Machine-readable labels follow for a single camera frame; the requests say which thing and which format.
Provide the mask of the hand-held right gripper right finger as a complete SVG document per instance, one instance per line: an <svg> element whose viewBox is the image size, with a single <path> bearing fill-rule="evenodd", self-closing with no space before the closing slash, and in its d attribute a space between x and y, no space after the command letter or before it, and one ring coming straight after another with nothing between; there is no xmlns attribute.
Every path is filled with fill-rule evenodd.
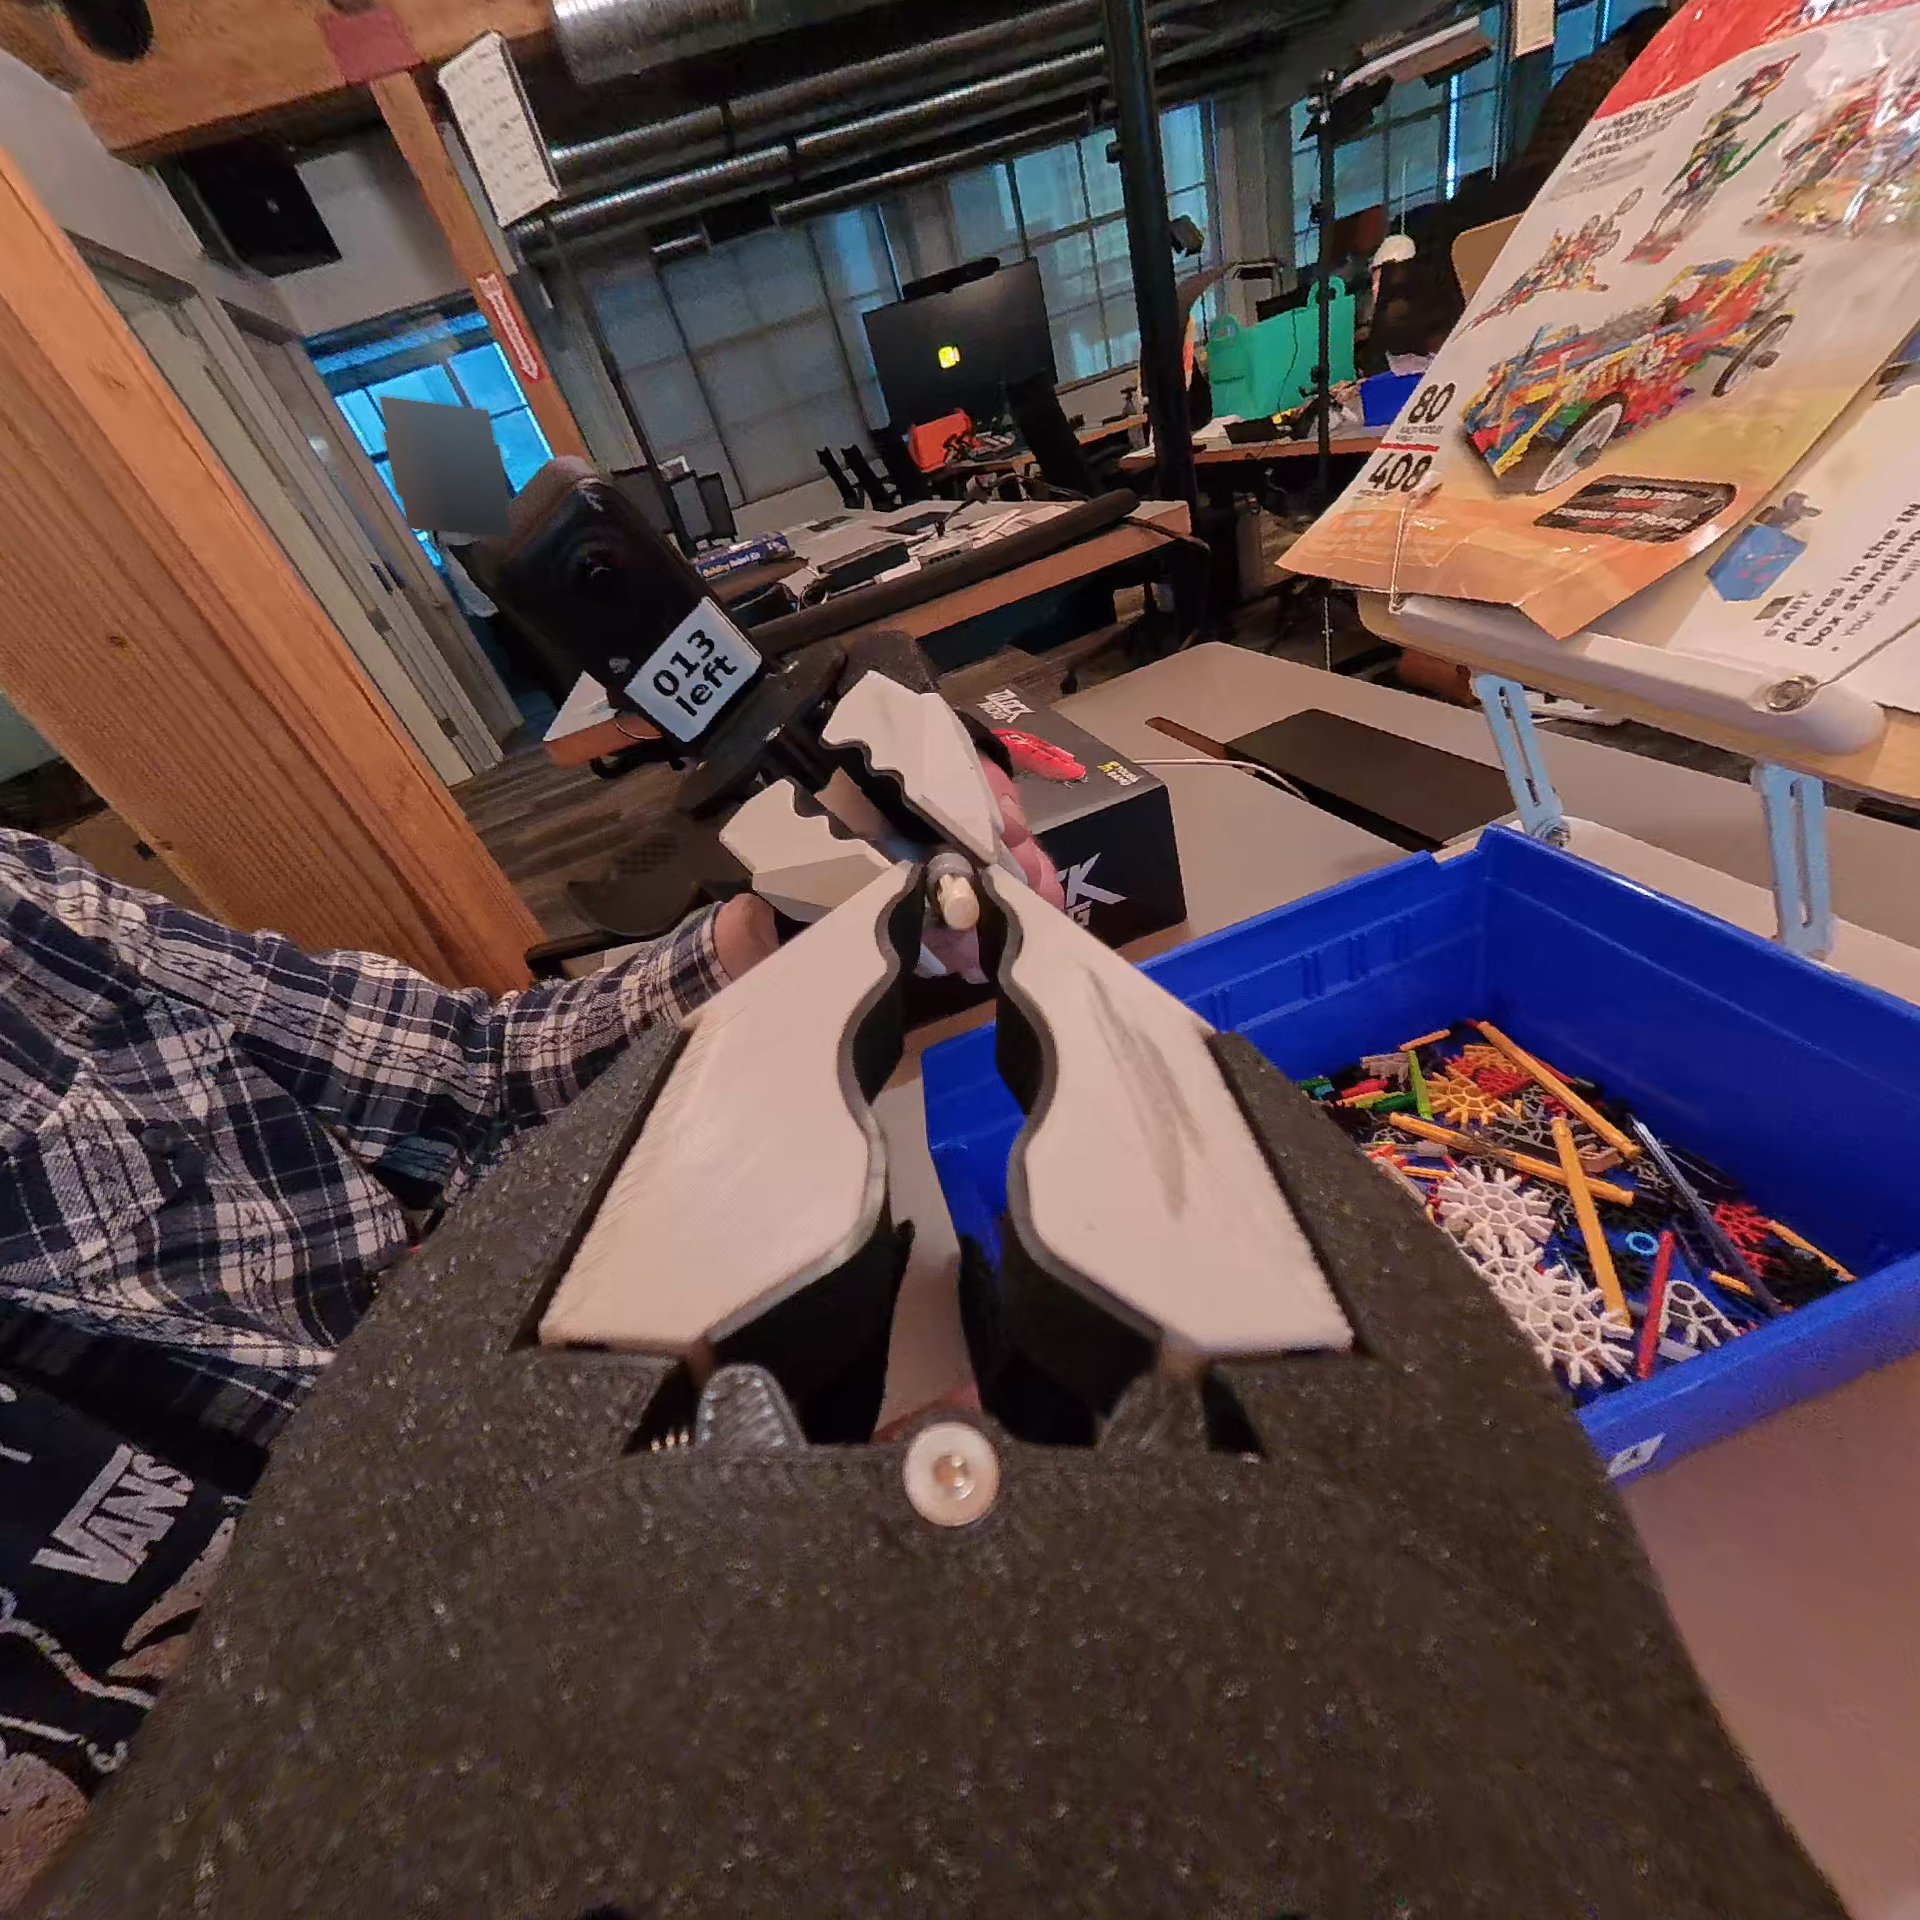
<svg viewBox="0 0 1920 1920"><path fill-rule="evenodd" d="M1347 1356L1355 1330L1218 1032L1025 883L985 872L1006 1159L1006 1330L1045 1381L1114 1410L1151 1373Z"/></svg>

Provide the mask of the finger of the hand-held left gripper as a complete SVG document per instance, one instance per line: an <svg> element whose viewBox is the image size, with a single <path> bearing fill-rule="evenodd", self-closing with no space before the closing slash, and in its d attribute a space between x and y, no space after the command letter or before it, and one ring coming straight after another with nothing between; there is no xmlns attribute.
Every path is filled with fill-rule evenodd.
<svg viewBox="0 0 1920 1920"><path fill-rule="evenodd" d="M955 710L865 670L827 718L827 812L895 860L954 853L1019 876L984 759Z"/></svg>
<svg viewBox="0 0 1920 1920"><path fill-rule="evenodd" d="M819 924L880 879L910 876L797 786L760 786L722 823L722 848L783 920Z"/></svg>

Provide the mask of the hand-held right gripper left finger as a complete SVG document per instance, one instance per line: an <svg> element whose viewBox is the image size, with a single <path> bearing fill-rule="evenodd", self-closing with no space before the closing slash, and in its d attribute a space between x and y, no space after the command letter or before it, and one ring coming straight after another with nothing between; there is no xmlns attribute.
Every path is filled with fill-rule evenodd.
<svg viewBox="0 0 1920 1920"><path fill-rule="evenodd" d="M578 1239L545 1349L743 1363L801 1410L875 1410L902 1294L875 1091L902 1060L919 872L880 865L695 1010Z"/></svg>

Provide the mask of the pile of colourful toy pieces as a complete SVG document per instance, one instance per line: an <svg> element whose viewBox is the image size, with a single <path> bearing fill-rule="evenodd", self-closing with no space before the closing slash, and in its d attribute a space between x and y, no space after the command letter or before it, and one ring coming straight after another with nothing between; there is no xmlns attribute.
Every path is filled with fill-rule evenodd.
<svg viewBox="0 0 1920 1920"><path fill-rule="evenodd" d="M1417 1202L1577 1408L1859 1284L1633 1103L1486 1019L1300 1091Z"/></svg>

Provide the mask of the blue plastic bin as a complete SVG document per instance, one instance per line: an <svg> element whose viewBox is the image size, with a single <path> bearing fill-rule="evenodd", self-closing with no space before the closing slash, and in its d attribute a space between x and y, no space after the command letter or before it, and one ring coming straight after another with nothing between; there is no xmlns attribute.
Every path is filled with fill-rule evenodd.
<svg viewBox="0 0 1920 1920"><path fill-rule="evenodd" d="M1214 1363L1177 1388L1223 1454L1435 1481L1603 1481L1613 1454L1673 1464L1915 1356L1915 1010L1571 853L1488 828L1172 946L1142 971L1221 1037L1260 1103L1287 1196L1333 1266L1355 1349ZM1308 1087L1424 1030L1488 1017L1633 1113L1678 1171L1756 1202L1719 1233L1782 1304L1727 1294L1713 1233L1669 1177L1599 1202L1643 1304L1659 1233L1669 1345L1577 1319L1607 1356L1563 1386L1430 1210L1362 1170Z"/></svg>

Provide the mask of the person's left forearm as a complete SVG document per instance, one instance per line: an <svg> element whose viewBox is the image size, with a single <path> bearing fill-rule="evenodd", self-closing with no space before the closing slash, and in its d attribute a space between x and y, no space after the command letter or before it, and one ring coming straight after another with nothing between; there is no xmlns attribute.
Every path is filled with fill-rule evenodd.
<svg viewBox="0 0 1920 1920"><path fill-rule="evenodd" d="M4 1367L104 1422L272 1437L436 1210L738 977L722 924L493 998L6 828Z"/></svg>

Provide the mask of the long wooden desk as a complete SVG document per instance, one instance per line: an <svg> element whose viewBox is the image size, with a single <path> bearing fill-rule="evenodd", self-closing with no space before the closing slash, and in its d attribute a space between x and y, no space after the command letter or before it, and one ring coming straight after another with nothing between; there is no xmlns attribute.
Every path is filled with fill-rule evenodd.
<svg viewBox="0 0 1920 1920"><path fill-rule="evenodd" d="M854 588L816 611L777 617L750 632L763 659L779 659L814 640L834 640L895 628L927 640L984 617L1030 603L1045 594L1101 582L1134 561L1161 561L1193 532L1184 500L1147 500L1128 515L1094 524L1074 510L1025 536L998 538L980 561L940 561L895 585Z"/></svg>

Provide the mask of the black cardboard box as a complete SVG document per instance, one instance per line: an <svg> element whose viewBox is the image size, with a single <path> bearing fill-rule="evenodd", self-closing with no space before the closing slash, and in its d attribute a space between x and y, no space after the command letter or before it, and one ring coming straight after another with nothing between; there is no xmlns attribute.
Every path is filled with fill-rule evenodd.
<svg viewBox="0 0 1920 1920"><path fill-rule="evenodd" d="M1077 924L1108 946L1184 924L1172 797L1148 768L1012 686L955 711L1003 748L1023 812Z"/></svg>

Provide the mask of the orange wooden column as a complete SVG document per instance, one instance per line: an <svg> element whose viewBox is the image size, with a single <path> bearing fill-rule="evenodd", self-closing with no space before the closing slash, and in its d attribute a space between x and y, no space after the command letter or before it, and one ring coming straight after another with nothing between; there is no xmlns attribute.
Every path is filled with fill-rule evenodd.
<svg viewBox="0 0 1920 1920"><path fill-rule="evenodd" d="M463 175L444 148L440 123L428 107L417 73L390 73L371 83L371 101L394 136L430 221L436 226L454 268L465 282L465 293L488 323L493 343L501 350L514 383L556 457L587 460L581 434L563 391L543 354L539 332L530 323L509 272L493 248L488 228L465 197Z"/></svg>

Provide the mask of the black computer monitor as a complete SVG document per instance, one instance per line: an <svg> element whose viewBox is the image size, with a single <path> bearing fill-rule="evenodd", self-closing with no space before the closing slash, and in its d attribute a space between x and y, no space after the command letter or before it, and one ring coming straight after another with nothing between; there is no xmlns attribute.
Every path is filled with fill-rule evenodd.
<svg viewBox="0 0 1920 1920"><path fill-rule="evenodd" d="M1041 272L1030 257L861 316L886 426L910 431L954 413L997 422L1023 385L1060 383Z"/></svg>

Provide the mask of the black flat pad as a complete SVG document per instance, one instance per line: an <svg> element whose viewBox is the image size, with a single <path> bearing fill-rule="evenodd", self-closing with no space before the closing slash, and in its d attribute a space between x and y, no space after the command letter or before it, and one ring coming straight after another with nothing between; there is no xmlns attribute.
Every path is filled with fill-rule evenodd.
<svg viewBox="0 0 1920 1920"><path fill-rule="evenodd" d="M1329 710L1302 710L1230 741L1165 714L1148 714L1147 728L1404 853L1441 853L1515 812L1498 768Z"/></svg>

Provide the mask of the black metal pole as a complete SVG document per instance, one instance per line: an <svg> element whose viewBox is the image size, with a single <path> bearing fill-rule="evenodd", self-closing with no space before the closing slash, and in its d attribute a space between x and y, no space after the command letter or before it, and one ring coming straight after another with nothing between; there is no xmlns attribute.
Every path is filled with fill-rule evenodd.
<svg viewBox="0 0 1920 1920"><path fill-rule="evenodd" d="M1097 3L1108 88L1117 115L1117 165L1139 323L1139 389L1151 445L1151 492L1196 506L1183 308L1172 274L1161 126L1151 37L1142 3Z"/></svg>

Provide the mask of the toy set packaging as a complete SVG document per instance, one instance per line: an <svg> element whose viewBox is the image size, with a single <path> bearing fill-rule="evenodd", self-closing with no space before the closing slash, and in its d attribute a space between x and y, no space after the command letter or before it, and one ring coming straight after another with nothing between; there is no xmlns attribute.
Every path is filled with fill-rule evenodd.
<svg viewBox="0 0 1920 1920"><path fill-rule="evenodd" d="M1284 565L1592 628L1915 323L1915 3L1682 3Z"/></svg>

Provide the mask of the building instruction sheet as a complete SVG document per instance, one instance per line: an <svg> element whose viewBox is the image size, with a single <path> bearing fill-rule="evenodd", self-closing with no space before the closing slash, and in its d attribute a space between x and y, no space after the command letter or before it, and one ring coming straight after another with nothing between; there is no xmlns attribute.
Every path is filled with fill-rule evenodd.
<svg viewBox="0 0 1920 1920"><path fill-rule="evenodd" d="M1915 341L1706 548L1669 652L1915 711Z"/></svg>

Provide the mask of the wooden post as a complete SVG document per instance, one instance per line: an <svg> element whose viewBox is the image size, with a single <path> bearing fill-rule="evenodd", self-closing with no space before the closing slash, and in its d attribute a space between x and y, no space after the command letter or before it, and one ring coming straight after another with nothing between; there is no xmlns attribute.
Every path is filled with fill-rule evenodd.
<svg viewBox="0 0 1920 1920"><path fill-rule="evenodd" d="M539 924L8 158L4 688L217 920L524 982Z"/></svg>

